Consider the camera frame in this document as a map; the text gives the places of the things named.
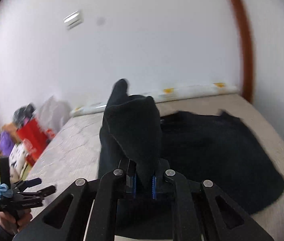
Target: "bedsheet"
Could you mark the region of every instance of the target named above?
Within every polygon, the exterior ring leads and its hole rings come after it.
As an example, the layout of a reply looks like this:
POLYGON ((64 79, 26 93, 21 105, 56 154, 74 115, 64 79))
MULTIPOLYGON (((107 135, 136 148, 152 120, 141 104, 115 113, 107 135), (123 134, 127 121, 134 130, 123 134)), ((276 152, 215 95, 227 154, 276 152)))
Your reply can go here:
MULTIPOLYGON (((256 134, 262 147, 284 177, 284 142, 273 127, 247 101, 237 94, 178 100, 157 104, 160 114, 177 110, 202 115, 217 115, 224 109, 243 122, 256 134)), ((57 184, 57 192, 46 198, 44 206, 32 209, 38 215, 51 201, 77 178, 97 178, 100 154, 99 130, 103 113, 72 118, 48 145, 28 175, 28 179, 42 178, 42 184, 30 188, 36 191, 57 184)), ((284 241, 284 193, 272 205, 252 216, 275 241, 284 241)), ((128 240, 116 237, 116 240, 128 240)))

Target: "red bag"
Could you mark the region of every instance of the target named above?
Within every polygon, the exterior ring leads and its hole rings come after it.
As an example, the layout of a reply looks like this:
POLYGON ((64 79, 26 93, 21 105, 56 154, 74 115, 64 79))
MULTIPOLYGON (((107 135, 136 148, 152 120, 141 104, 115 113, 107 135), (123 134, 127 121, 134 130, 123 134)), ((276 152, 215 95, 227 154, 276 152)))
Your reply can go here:
POLYGON ((48 145, 48 137, 38 126, 36 119, 30 120, 24 127, 17 130, 17 135, 29 154, 37 161, 48 145))

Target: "purple cloth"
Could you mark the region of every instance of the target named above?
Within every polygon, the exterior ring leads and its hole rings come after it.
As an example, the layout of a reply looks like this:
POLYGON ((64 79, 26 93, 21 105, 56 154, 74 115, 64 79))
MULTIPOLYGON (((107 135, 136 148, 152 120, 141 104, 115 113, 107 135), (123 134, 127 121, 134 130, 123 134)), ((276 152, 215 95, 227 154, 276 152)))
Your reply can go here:
POLYGON ((12 138, 10 137, 9 133, 3 131, 0 134, 0 150, 2 151, 3 155, 9 156, 14 146, 15 143, 12 141, 12 138))

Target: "blue ribbon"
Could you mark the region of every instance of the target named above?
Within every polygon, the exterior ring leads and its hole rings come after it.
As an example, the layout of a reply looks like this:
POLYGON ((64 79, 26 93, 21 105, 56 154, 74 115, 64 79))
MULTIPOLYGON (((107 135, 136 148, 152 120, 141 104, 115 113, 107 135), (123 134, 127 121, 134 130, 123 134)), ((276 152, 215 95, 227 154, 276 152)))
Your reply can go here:
POLYGON ((0 197, 1 196, 11 198, 13 197, 13 190, 9 189, 6 184, 0 184, 0 197))

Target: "white wall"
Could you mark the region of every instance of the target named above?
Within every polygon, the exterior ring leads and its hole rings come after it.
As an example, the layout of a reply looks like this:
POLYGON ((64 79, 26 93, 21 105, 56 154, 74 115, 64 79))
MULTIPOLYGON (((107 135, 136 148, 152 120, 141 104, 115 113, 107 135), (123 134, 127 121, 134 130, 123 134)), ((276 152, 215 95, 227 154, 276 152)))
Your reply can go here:
POLYGON ((284 0, 245 0, 256 55, 254 106, 284 139, 284 0))
POLYGON ((52 94, 74 107, 131 92, 240 84, 238 32, 228 0, 2 0, 0 125, 52 94), (82 9, 67 31, 63 18, 82 9))

